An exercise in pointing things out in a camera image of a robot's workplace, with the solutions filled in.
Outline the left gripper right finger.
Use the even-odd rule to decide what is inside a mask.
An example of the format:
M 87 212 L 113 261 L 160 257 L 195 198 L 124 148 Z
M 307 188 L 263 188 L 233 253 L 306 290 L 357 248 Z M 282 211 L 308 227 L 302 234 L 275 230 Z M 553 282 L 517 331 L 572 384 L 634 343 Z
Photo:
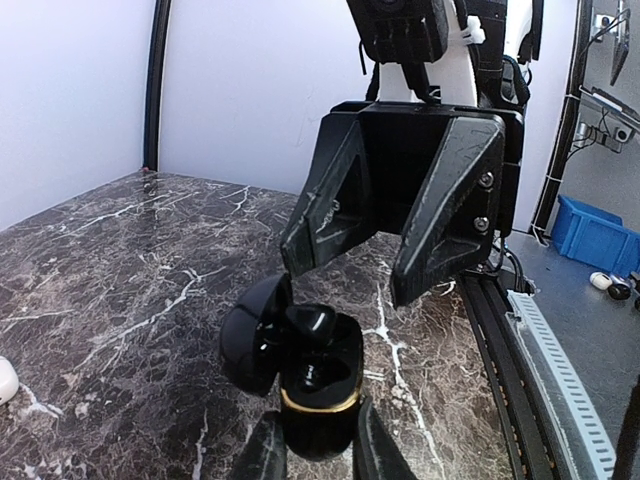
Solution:
M 417 480 L 370 397 L 358 411 L 353 439 L 353 478 L 372 480 Z

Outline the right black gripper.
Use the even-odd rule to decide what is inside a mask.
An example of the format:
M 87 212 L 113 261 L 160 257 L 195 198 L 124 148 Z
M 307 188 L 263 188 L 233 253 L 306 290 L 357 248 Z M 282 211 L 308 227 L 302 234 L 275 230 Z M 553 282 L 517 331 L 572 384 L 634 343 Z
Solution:
M 306 183 L 281 238 L 286 270 L 300 276 L 370 238 L 373 191 L 393 233 L 418 193 L 390 277 L 393 304 L 411 304 L 484 261 L 496 219 L 496 229 L 511 234 L 523 142 L 524 116 L 512 109 L 334 106 L 321 120 Z

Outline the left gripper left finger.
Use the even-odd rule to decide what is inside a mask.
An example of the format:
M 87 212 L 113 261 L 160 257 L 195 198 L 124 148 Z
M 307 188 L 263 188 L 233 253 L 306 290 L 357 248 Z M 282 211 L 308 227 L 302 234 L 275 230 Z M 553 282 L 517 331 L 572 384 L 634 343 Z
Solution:
M 265 412 L 254 426 L 227 479 L 284 480 L 287 446 L 279 412 Z

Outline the black earbud case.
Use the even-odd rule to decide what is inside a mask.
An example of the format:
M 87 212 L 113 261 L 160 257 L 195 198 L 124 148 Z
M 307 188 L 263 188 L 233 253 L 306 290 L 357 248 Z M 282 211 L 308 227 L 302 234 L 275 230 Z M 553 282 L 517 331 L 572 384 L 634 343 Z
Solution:
M 355 436 L 362 393 L 364 340 L 359 322 L 337 313 L 331 343 L 318 348 L 292 340 L 285 310 L 291 281 L 276 274 L 252 285 L 224 317 L 219 333 L 222 370 L 240 390 L 264 397 L 277 387 L 286 445 L 311 461 L 341 454 Z

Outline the black hook earbud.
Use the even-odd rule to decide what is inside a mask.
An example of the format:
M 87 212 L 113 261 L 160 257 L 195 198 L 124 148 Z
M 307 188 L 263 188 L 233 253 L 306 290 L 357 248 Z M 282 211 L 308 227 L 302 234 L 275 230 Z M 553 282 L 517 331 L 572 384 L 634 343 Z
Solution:
M 312 347 L 327 347 L 337 324 L 336 311 L 323 304 L 291 305 L 285 310 L 288 336 Z

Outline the small white charging case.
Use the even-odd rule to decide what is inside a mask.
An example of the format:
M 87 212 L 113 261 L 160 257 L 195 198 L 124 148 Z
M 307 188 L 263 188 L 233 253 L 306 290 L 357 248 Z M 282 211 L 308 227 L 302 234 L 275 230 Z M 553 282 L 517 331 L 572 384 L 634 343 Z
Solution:
M 0 405 L 12 400 L 20 388 L 18 375 L 11 362 L 0 357 Z

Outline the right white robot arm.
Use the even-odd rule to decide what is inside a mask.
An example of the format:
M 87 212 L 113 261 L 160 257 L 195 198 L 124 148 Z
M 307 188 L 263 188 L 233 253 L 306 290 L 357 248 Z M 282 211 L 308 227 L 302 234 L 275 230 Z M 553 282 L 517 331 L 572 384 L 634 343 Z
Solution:
M 328 264 L 379 232 L 400 237 L 395 306 L 485 262 L 512 230 L 540 54 L 540 1 L 352 1 L 361 101 L 322 119 L 280 251 L 288 273 Z

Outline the monitor on bench arm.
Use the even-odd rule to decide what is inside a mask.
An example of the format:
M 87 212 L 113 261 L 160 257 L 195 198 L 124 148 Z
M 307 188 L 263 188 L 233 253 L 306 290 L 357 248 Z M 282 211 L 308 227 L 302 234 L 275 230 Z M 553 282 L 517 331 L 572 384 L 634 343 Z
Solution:
M 592 11 L 591 36 L 586 52 L 592 45 L 602 43 L 605 38 L 612 38 L 613 52 L 609 85 L 614 86 L 624 67 L 630 50 L 631 5 L 629 1 L 618 0 L 614 14 Z

